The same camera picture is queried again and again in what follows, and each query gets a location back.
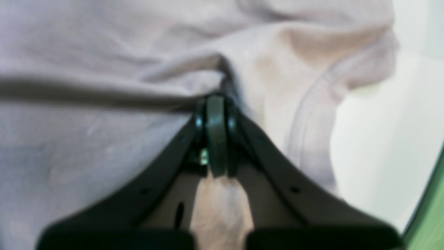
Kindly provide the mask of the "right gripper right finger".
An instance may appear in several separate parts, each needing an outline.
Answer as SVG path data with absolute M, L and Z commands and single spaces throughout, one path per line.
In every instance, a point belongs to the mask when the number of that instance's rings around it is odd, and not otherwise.
M 246 192 L 248 250 L 394 250 L 387 223 L 334 197 L 299 171 L 233 102 L 216 96 L 216 176 Z

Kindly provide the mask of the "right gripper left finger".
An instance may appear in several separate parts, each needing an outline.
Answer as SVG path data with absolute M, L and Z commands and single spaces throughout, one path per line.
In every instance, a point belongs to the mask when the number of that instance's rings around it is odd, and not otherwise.
M 48 227 L 38 250 L 195 250 L 189 231 L 200 160 L 217 120 L 217 96 L 195 114 L 155 160 L 130 183 L 81 212 Z

